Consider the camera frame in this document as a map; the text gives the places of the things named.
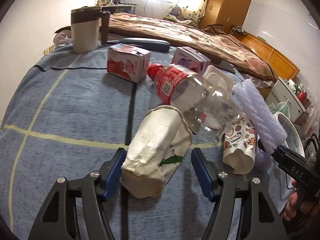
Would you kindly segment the right hand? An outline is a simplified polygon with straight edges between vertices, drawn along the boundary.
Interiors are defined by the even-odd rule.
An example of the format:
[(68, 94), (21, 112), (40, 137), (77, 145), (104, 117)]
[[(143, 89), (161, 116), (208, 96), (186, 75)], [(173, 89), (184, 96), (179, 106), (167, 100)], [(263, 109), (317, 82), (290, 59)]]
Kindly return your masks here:
[[(295, 218), (298, 211), (298, 202), (299, 197), (297, 192), (294, 192), (290, 195), (289, 201), (287, 202), (284, 213), (282, 215), (283, 220), (289, 222), (291, 219)], [(304, 215), (307, 215), (308, 218), (313, 220), (318, 211), (319, 211), (319, 202), (306, 201), (300, 205), (300, 211)]]

